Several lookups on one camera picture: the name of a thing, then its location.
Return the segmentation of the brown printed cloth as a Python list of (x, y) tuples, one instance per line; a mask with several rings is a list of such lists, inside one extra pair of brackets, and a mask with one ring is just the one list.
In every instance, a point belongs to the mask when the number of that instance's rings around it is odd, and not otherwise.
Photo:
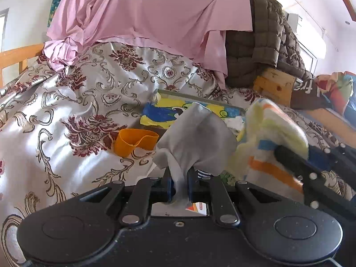
[(332, 103), (319, 86), (312, 79), (308, 79), (292, 91), (290, 107), (295, 110), (326, 109), (331, 108)]

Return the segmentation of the olive quilted jacket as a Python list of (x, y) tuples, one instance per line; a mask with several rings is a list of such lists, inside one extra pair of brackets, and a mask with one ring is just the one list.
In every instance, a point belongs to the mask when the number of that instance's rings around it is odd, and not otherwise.
[(250, 0), (251, 32), (226, 32), (229, 87), (251, 87), (266, 68), (275, 68), (301, 80), (312, 77), (305, 69), (299, 41), (277, 0)]

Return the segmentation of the navy striped sock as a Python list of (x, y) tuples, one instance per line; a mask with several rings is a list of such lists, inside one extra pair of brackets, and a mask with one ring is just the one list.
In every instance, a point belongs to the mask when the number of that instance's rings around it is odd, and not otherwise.
[(197, 169), (196, 173), (197, 173), (197, 177), (201, 180), (210, 180), (213, 177), (212, 174), (202, 171), (200, 169)]

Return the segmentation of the grey cloth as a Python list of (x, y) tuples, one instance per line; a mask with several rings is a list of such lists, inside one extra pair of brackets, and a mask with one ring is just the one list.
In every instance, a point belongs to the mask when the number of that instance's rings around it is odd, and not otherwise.
[(220, 175), (237, 148), (237, 139), (221, 118), (206, 107), (193, 103), (165, 132), (156, 145), (151, 176), (168, 168), (176, 190), (172, 208), (186, 208), (187, 174), (194, 168)]

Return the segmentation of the pink sheet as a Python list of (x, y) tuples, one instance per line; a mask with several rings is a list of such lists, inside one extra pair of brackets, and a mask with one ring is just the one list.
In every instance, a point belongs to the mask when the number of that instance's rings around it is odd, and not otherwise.
[(224, 87), (229, 30), (252, 30), (250, 0), (61, 0), (43, 52), (60, 70), (97, 42), (157, 48), (213, 71)]

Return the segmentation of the orange elastic band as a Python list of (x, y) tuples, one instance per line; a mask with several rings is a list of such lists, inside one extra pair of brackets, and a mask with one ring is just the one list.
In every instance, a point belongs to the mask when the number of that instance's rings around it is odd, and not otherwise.
[(159, 135), (147, 129), (125, 128), (118, 133), (113, 145), (117, 156), (126, 158), (136, 149), (152, 151), (159, 140)]

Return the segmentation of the cartoon frog towel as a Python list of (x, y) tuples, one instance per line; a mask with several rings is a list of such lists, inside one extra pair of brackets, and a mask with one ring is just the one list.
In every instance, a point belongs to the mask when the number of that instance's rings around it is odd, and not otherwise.
[(245, 109), (232, 107), (230, 105), (206, 103), (196, 100), (159, 98), (146, 104), (142, 111), (140, 123), (143, 126), (168, 129), (176, 119), (194, 103), (198, 103), (209, 109), (223, 120), (243, 116), (245, 114)]

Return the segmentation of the bag of green pieces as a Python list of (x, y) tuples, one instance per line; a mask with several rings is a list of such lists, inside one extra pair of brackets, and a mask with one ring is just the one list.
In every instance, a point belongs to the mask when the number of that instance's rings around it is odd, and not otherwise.
[(244, 180), (244, 175), (235, 172), (223, 171), (220, 174), (220, 178), (224, 184), (234, 186), (238, 181)]

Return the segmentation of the striped towel orange blue yellow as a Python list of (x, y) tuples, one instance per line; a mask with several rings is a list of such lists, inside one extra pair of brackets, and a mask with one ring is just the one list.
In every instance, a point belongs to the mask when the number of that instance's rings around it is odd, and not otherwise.
[(271, 100), (259, 99), (247, 109), (238, 138), (226, 172), (236, 180), (246, 180), (294, 201), (303, 201), (302, 183), (274, 155), (281, 145), (305, 160), (309, 157), (307, 136), (287, 114)]

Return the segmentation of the grey tray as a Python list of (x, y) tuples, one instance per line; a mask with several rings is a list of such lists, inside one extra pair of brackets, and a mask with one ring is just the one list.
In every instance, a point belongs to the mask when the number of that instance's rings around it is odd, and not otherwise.
[(166, 107), (171, 109), (179, 107), (182, 110), (190, 107), (192, 103), (198, 103), (207, 109), (210, 109), (210, 111), (222, 118), (244, 116), (246, 113), (245, 109), (241, 107), (235, 107), (233, 105), (221, 103), (211, 99), (195, 97), (192, 95), (162, 89), (156, 89), (154, 91), (150, 103), (155, 107)]

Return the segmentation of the white quilted cloth blue print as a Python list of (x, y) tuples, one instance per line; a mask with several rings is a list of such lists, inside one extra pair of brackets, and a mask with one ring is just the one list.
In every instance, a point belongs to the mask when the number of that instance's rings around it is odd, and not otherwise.
[(243, 116), (236, 116), (236, 117), (226, 117), (223, 118), (224, 123), (226, 126), (235, 134), (237, 135), (240, 131), (244, 128), (245, 117)]

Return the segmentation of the floral satin bedspread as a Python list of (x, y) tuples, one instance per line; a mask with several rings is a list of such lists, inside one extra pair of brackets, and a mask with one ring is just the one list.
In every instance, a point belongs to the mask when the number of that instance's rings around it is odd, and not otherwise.
[(103, 43), (78, 65), (54, 72), (39, 59), (1, 90), (1, 265), (20, 266), (16, 241), (27, 215), (116, 179), (134, 183), (152, 152), (114, 155), (122, 128), (137, 127), (156, 89), (248, 108), (259, 94), (221, 90), (213, 74), (185, 57)]

